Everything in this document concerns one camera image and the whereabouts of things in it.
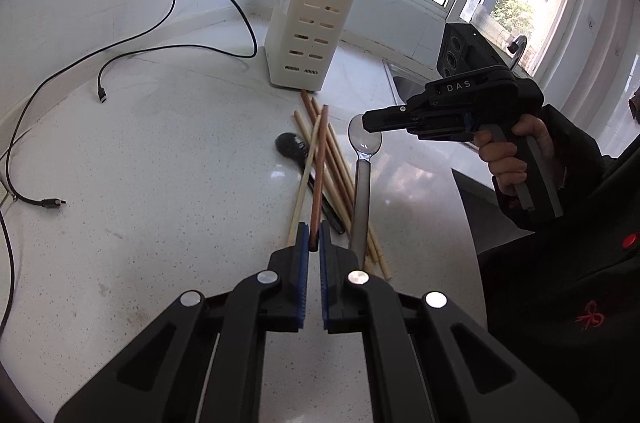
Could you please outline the person right hand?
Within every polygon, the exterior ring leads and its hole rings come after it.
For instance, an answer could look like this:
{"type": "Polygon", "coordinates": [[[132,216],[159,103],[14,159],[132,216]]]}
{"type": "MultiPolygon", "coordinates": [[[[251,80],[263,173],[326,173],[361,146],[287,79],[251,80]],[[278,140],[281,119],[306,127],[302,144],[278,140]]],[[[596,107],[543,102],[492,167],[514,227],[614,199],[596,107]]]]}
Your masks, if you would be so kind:
{"type": "MultiPolygon", "coordinates": [[[[512,132],[516,136],[534,137],[551,173],[556,172],[558,165],[554,161],[554,147],[544,122],[530,114],[523,114],[512,132]]],[[[518,147],[509,142],[496,142],[490,131],[486,130],[474,134],[474,145],[478,148],[480,158],[488,165],[499,190],[503,195],[514,196],[515,186],[524,184],[527,178],[527,163],[516,155],[518,147]]]]}

